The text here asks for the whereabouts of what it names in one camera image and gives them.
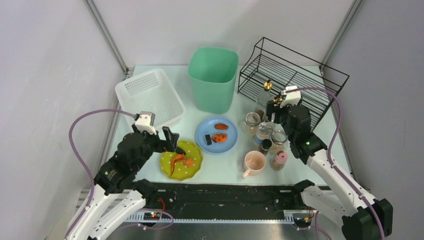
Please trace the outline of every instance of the pink lid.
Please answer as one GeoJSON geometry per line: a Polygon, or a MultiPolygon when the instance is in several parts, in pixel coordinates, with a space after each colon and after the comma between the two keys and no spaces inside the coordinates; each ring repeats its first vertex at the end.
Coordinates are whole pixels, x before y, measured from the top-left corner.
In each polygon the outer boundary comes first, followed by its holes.
{"type": "Polygon", "coordinates": [[[275,155],[274,159],[278,164],[284,164],[286,163],[287,159],[289,158],[289,155],[285,151],[279,151],[275,155]]]}

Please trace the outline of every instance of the white wall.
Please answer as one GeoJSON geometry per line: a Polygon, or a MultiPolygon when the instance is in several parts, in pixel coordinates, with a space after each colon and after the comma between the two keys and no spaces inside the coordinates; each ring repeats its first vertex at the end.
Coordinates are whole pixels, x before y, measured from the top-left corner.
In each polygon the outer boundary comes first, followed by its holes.
{"type": "Polygon", "coordinates": [[[424,1],[364,1],[330,65],[351,75],[342,133],[359,181],[393,205],[389,239],[422,239],[424,1]]]}
{"type": "MultiPolygon", "coordinates": [[[[123,76],[83,1],[0,2],[0,235],[44,239],[88,185],[68,130],[112,107],[123,76]]],[[[109,114],[76,127],[91,169],[109,114]]]]}
{"type": "Polygon", "coordinates": [[[352,1],[95,2],[125,62],[134,66],[185,65],[203,46],[230,48],[244,64],[263,36],[321,60],[352,1]]]}

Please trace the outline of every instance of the blue plate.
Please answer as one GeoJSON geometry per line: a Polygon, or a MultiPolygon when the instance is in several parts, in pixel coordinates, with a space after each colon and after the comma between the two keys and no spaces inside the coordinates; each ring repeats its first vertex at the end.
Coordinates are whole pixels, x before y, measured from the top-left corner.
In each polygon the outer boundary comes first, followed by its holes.
{"type": "Polygon", "coordinates": [[[197,145],[206,152],[211,154],[222,154],[234,147],[237,142],[237,128],[230,120],[222,116],[213,116],[202,121],[197,126],[195,139],[197,145]],[[215,129],[215,124],[225,124],[228,126],[227,130],[215,129]],[[212,145],[208,145],[206,142],[205,135],[210,135],[212,138],[215,134],[227,134],[225,142],[214,142],[212,145]]]}

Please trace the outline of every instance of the white table surface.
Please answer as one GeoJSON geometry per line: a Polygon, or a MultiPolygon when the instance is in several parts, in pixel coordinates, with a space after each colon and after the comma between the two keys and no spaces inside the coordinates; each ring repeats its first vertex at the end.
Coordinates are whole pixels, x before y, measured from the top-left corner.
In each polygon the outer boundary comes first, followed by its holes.
{"type": "MultiPolygon", "coordinates": [[[[171,131],[173,133],[179,133],[180,140],[195,142],[195,131],[198,124],[204,119],[215,116],[216,114],[200,111],[195,106],[187,65],[136,66],[133,75],[135,76],[154,68],[161,68],[165,71],[185,106],[185,113],[182,116],[181,121],[176,125],[169,126],[171,131]]],[[[234,97],[231,107],[228,112],[222,114],[223,117],[233,121],[237,127],[239,126],[240,121],[242,121],[242,119],[246,116],[246,113],[252,112],[255,109],[255,103],[253,101],[241,94],[237,94],[239,80],[238,72],[241,68],[242,66],[239,66],[237,70],[234,97]]],[[[305,66],[305,68],[318,75],[320,74],[317,66],[305,66]]],[[[336,123],[330,108],[315,128],[314,133],[328,145],[335,129],[336,123]]],[[[109,150],[109,157],[114,154],[118,143],[122,141],[123,137],[130,132],[132,132],[132,129],[126,122],[124,116],[121,115],[119,117],[116,132],[109,150]]],[[[268,162],[260,175],[249,176],[248,178],[243,179],[244,157],[249,151],[253,150],[256,150],[253,145],[253,137],[248,137],[239,130],[237,143],[230,151],[218,155],[203,151],[202,166],[196,175],[190,179],[186,179],[182,182],[169,179],[161,171],[159,161],[161,154],[154,153],[143,168],[138,172],[136,180],[147,179],[151,182],[192,184],[293,185],[302,180],[309,179],[316,185],[326,185],[318,174],[312,171],[308,166],[304,165],[300,159],[296,159],[292,156],[288,146],[287,152],[290,157],[281,171],[274,171],[271,169],[269,159],[272,156],[269,154],[267,156],[268,162]]],[[[335,139],[332,154],[337,159],[338,163],[349,172],[344,149],[338,136],[335,139]]]]}

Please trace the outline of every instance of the mint green trash bin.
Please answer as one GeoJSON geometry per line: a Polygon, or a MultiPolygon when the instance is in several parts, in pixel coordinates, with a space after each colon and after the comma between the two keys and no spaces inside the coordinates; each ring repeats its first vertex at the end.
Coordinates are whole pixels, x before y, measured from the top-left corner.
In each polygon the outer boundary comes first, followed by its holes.
{"type": "Polygon", "coordinates": [[[194,102],[202,111],[224,114],[233,101],[239,56],[220,47],[202,47],[188,65],[194,102]]]}

